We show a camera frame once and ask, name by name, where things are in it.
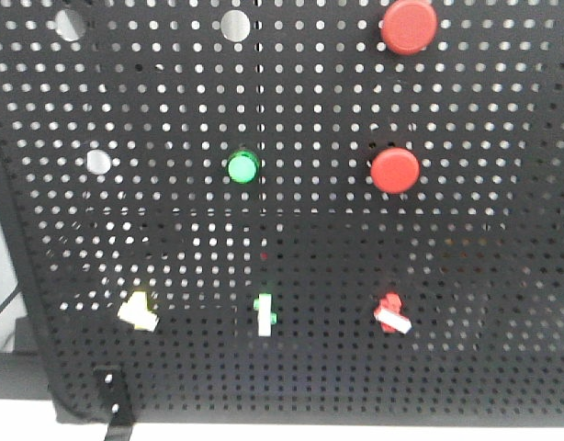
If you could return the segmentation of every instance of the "green button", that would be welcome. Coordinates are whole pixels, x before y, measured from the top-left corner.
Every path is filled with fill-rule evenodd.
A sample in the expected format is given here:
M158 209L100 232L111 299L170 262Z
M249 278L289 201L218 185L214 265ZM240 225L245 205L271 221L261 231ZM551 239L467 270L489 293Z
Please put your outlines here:
M227 172L231 180L238 184L252 182L260 169L260 161L257 156L246 150L235 152L227 162Z

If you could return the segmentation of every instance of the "cable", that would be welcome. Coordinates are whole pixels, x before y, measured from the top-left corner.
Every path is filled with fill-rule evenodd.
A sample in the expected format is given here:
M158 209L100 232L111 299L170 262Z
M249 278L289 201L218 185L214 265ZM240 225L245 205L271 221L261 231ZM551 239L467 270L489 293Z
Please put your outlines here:
M21 294L21 288L19 287L19 285L15 286L15 289L13 289L13 292L11 292L5 299L5 301L3 301L0 304L0 314L2 313L2 311L4 311L6 309L6 307L10 304L11 301L13 301L13 299L18 296L19 294Z
M13 331L12 333L10 333L7 337L5 342L3 343L2 346L0 346L0 352L3 352L6 347L8 346L8 344L13 340L13 338L15 337L15 331Z

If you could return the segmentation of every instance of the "perforated metal panel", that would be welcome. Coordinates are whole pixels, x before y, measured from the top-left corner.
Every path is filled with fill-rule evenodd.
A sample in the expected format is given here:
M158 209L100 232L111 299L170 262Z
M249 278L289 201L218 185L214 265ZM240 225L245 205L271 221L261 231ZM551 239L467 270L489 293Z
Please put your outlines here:
M433 1L412 57L389 3L0 1L0 212L71 413L107 420L118 365L144 422L564 425L564 0ZM392 144L406 195L368 177ZM154 334L117 319L135 289Z

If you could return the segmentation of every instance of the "red button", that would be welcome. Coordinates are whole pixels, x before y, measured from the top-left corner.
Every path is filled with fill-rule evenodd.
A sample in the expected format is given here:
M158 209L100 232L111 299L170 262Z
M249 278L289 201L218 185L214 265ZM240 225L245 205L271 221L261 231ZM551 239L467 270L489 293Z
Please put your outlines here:
M374 185L392 195L414 186L420 173L421 167L414 154L398 147L379 154L370 171Z
M398 0L384 16L382 39L393 52L413 55L437 33L437 14L426 0Z

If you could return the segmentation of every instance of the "metal bracket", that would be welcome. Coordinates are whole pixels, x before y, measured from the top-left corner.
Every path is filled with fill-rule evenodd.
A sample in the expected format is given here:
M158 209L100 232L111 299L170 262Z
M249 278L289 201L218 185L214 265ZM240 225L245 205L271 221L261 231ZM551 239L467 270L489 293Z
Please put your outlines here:
M105 441L129 441L135 418L127 383L120 367L95 367L95 378L105 411L110 415Z

